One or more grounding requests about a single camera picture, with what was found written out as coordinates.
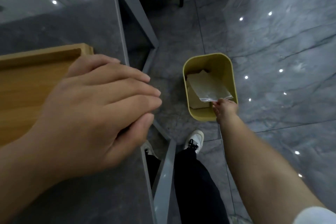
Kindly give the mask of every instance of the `chair leg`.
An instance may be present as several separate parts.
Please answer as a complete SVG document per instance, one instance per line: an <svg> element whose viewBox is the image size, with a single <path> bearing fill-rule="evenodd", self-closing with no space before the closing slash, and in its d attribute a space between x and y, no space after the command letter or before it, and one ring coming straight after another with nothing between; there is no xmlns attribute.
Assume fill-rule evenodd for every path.
<svg viewBox="0 0 336 224"><path fill-rule="evenodd" d="M180 7L183 7L184 0L180 0Z"/></svg>

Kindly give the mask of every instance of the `black pants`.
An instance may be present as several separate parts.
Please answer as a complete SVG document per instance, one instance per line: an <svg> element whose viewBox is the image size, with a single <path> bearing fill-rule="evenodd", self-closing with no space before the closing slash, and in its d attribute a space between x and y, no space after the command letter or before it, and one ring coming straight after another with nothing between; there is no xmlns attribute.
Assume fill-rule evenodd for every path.
<svg viewBox="0 0 336 224"><path fill-rule="evenodd" d="M160 160L147 155L150 185L153 186ZM221 195L208 170L192 149L178 153L174 163L174 185L182 224L229 224Z"/></svg>

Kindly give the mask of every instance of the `shoelace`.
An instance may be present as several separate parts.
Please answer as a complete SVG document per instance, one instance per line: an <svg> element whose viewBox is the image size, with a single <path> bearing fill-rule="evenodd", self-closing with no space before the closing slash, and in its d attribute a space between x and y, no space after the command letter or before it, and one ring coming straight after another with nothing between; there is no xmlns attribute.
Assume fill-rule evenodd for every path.
<svg viewBox="0 0 336 224"><path fill-rule="evenodd" d="M194 144L194 140L190 139L189 144L188 144L188 148L191 148L192 150L197 150L198 145Z"/></svg>

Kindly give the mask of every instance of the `plastic bag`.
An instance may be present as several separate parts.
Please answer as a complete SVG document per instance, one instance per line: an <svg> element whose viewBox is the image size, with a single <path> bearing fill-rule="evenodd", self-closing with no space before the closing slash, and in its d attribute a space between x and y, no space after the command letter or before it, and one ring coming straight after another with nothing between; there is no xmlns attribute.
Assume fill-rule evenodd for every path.
<svg viewBox="0 0 336 224"><path fill-rule="evenodd" d="M220 98L233 98L220 79L204 70L198 74L189 74L187 78L202 102L218 101Z"/></svg>

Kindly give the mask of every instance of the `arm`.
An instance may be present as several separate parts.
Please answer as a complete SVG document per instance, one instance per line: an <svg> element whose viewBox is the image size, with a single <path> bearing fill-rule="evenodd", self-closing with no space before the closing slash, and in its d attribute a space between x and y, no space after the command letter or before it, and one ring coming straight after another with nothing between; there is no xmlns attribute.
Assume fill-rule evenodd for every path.
<svg viewBox="0 0 336 224"><path fill-rule="evenodd" d="M236 103L213 104L227 164L254 223L292 224L303 209L324 207L290 164L237 116Z"/></svg>
<svg viewBox="0 0 336 224"><path fill-rule="evenodd" d="M148 82L107 56L75 61L27 134L0 148L0 223L54 184L115 167L142 145L162 103Z"/></svg>

